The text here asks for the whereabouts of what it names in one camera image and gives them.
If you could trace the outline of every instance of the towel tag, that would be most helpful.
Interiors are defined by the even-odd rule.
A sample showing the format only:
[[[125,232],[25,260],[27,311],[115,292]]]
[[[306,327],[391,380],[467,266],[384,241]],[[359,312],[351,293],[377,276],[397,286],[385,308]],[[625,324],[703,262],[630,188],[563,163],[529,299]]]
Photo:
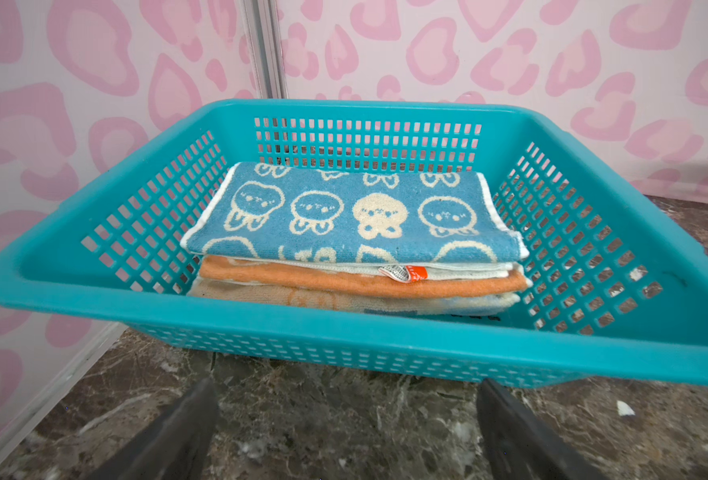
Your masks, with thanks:
[[[378,268],[378,271],[401,283],[419,282],[428,278],[426,268],[422,266],[386,265]]]

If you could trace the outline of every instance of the stack of folded towels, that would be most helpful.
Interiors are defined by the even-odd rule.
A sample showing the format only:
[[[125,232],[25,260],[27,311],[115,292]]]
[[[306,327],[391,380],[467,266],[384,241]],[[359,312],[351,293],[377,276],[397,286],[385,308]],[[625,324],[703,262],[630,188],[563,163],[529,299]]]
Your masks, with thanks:
[[[190,296],[397,315],[487,316],[531,285],[482,174],[240,163],[181,245]]]

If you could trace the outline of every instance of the teal plastic basket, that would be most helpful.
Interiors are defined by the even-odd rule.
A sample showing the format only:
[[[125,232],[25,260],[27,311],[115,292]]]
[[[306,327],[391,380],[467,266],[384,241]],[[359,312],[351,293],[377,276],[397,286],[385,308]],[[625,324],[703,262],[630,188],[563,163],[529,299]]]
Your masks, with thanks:
[[[240,161],[483,172],[532,252],[498,317],[405,318],[187,297],[179,247]],[[125,322],[174,346],[533,387],[589,375],[708,384],[704,249],[530,110],[216,102],[100,176],[0,253],[0,305]]]

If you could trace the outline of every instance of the dark marble surface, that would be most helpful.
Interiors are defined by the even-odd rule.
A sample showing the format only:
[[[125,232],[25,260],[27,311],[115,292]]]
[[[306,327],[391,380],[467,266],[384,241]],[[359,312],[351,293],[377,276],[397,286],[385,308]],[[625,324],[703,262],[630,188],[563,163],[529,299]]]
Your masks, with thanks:
[[[708,252],[708,205],[654,201]],[[83,477],[205,376],[220,420],[204,478],[492,478],[473,384],[181,350],[129,330],[0,479]],[[708,480],[708,388],[594,377],[512,391],[613,480]]]

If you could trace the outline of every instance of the pink leopard print wall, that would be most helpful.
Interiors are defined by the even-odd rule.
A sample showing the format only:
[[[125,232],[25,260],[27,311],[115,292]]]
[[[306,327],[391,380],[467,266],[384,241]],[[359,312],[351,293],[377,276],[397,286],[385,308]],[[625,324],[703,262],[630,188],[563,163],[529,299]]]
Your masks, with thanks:
[[[161,130],[257,95],[238,0],[0,0],[0,250]],[[0,435],[106,328],[0,308]]]
[[[646,194],[708,202],[708,0],[277,0],[292,98],[538,110]]]

